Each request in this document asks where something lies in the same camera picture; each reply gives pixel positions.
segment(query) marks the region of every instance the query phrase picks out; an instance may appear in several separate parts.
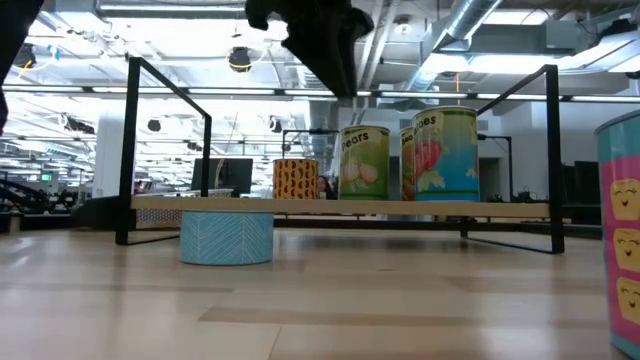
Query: black monitor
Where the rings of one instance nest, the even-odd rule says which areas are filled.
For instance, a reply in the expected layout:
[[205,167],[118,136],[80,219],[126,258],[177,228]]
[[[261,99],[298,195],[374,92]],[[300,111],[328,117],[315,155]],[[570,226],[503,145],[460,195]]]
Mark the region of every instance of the black monitor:
[[587,205],[600,204],[600,174],[595,161],[576,161],[577,202]]
[[[218,187],[233,189],[234,196],[251,192],[253,159],[209,159],[209,189],[215,188],[216,171],[222,162]],[[191,178],[191,190],[200,190],[202,181],[202,159],[196,159]]]

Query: ceiling pipe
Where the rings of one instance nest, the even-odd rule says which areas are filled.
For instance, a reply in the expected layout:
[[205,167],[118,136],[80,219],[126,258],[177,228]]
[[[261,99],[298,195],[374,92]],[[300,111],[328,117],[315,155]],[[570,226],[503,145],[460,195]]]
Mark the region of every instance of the ceiling pipe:
[[424,63],[411,76],[404,86],[407,91],[426,91],[429,89],[438,74],[434,74],[427,68],[429,55],[438,47],[450,45],[457,41],[468,41],[478,30],[480,25],[489,17],[491,12],[500,5],[502,0],[456,0],[451,8],[447,25],[441,33],[429,34],[433,26],[427,32],[427,45],[429,50]]
[[378,38],[378,42],[376,43],[376,50],[373,53],[373,59],[369,63],[369,70],[364,78],[364,83],[362,84],[362,88],[369,89],[371,87],[371,83],[373,82],[373,77],[376,74],[376,70],[378,69],[378,63],[380,62],[380,57],[382,57],[382,51],[384,50],[384,46],[389,38],[389,33],[391,32],[391,28],[393,27],[393,21],[396,18],[396,12],[398,11],[398,6],[400,5],[401,0],[392,0],[391,5],[389,5],[389,9],[387,10],[387,16],[385,18],[384,28],[382,29],[382,34]]
[[378,34],[378,24],[380,24],[380,17],[382,16],[382,8],[384,7],[384,0],[378,0],[373,7],[373,11],[371,13],[371,19],[375,24],[375,29],[367,35],[367,39],[364,42],[364,48],[362,49],[362,56],[360,57],[360,64],[358,65],[358,77],[356,84],[360,85],[362,83],[362,77],[364,76],[364,71],[367,68],[367,60],[369,60],[369,55],[371,55],[371,49],[373,48],[373,41],[376,39],[376,35]]

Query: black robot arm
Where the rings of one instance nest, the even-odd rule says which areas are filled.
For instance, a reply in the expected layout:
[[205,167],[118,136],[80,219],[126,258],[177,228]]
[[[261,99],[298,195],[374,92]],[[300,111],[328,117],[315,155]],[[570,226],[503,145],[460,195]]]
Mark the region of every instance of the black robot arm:
[[357,94],[354,45],[374,29],[371,17],[350,0],[247,0],[249,24],[267,30],[280,15],[289,37],[282,42],[337,97]]

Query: can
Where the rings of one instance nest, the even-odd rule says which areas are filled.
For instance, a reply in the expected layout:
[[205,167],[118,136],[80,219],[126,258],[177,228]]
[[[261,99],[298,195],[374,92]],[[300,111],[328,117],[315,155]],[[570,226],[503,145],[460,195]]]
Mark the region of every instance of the can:
[[387,200],[389,129],[352,126],[340,132],[340,199]]
[[640,359],[640,110],[596,130],[611,342]]
[[317,199],[318,162],[278,159],[273,163],[274,199]]
[[478,130],[475,109],[442,106],[414,118],[416,200],[478,201]]
[[400,130],[400,183],[403,201],[416,199],[415,178],[413,174],[413,127]]

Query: green can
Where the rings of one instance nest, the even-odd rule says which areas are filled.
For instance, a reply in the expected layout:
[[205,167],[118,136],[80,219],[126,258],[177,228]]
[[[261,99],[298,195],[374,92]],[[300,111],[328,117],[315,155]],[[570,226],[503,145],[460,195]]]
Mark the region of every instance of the green can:
[[389,129],[352,126],[340,135],[340,199],[387,200]]

